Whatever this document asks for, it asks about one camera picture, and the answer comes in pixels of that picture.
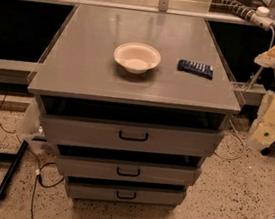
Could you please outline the grey bottom drawer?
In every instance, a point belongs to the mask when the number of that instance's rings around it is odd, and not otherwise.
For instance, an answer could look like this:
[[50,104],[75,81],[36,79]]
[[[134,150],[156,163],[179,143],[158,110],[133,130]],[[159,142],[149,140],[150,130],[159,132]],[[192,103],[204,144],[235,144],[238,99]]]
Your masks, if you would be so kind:
[[177,206],[186,197],[185,191],[110,185],[87,185],[66,182],[67,195],[72,199],[162,204]]

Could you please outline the grey drawer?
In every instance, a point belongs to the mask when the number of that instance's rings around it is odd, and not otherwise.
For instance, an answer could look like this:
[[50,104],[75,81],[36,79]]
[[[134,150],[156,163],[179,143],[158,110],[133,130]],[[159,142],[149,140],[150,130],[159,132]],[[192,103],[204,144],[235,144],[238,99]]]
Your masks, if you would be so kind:
[[177,206],[186,197],[185,191],[110,185],[87,185],[66,182],[67,195],[72,199],[162,204]]
[[45,115],[45,138],[58,145],[208,157],[224,138],[220,131],[83,117]]
[[201,175],[201,169],[195,167],[89,157],[57,156],[56,164],[64,176],[163,185],[191,186]]

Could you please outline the grey middle drawer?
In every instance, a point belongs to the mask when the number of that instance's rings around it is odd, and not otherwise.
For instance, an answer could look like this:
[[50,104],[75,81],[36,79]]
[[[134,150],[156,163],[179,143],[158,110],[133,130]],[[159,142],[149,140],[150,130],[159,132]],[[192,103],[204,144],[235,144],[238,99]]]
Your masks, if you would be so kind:
[[163,185],[191,186],[201,175],[201,169],[195,167],[89,157],[57,156],[56,164],[64,176]]

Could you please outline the grey drawer cabinet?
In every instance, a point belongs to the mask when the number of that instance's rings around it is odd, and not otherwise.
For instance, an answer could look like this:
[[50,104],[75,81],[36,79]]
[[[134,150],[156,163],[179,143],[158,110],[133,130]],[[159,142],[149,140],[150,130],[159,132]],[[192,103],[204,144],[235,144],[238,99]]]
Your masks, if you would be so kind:
[[[240,106],[212,38],[202,18],[81,5],[28,89],[37,99],[40,117],[83,117],[223,133],[227,119],[238,113]],[[127,72],[113,54],[115,48],[130,42],[154,47],[161,55],[160,64],[143,74]],[[212,66],[212,79],[178,71],[179,60]],[[207,158],[48,143],[56,158],[88,157],[200,169]],[[185,192],[189,187],[62,176],[65,182],[87,185]]]

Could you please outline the grey top drawer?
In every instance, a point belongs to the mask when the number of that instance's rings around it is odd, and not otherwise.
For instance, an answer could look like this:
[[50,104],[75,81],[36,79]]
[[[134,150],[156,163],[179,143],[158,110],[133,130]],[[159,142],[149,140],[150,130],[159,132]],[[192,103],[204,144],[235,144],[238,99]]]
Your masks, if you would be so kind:
[[224,138],[220,131],[83,117],[45,115],[45,138],[58,145],[208,157]]

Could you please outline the dark blue snack packet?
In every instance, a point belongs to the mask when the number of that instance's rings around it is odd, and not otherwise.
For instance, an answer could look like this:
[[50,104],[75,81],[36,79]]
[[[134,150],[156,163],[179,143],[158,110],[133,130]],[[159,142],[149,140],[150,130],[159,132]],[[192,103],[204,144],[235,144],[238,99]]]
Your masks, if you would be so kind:
[[192,73],[193,75],[201,76],[202,78],[207,78],[208,80],[211,80],[213,76],[212,66],[194,61],[179,60],[177,69],[178,71]]

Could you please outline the white power strip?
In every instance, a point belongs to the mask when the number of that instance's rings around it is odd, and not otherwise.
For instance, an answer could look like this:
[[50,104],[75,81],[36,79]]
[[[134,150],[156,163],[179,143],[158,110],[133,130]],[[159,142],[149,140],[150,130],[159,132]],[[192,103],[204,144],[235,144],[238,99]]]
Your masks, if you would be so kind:
[[259,28],[265,29],[265,31],[268,31],[273,24],[273,20],[269,17],[270,10],[267,7],[260,6],[254,10],[237,0],[221,0],[221,2],[227,6],[229,11]]

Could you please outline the black pole on floor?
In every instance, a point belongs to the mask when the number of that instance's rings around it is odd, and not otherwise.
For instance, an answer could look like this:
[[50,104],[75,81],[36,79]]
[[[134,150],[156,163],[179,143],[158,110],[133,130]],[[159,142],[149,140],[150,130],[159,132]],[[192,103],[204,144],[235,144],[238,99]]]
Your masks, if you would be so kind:
[[25,140],[23,140],[20,148],[18,149],[17,154],[14,155],[14,161],[11,162],[9,169],[7,170],[5,177],[3,178],[2,182],[1,182],[0,201],[5,199],[5,193],[7,191],[7,187],[10,184],[12,178],[14,177],[14,173],[15,173],[15,171],[17,171],[19,163],[21,162],[22,157],[24,156],[27,148],[28,148],[28,143]]

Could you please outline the grey metal frame rail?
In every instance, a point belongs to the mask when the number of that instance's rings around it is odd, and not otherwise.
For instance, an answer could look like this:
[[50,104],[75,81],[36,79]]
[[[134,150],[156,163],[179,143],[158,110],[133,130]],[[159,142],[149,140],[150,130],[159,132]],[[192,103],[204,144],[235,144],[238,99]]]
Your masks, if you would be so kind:
[[0,82],[28,85],[38,72],[40,63],[0,59]]

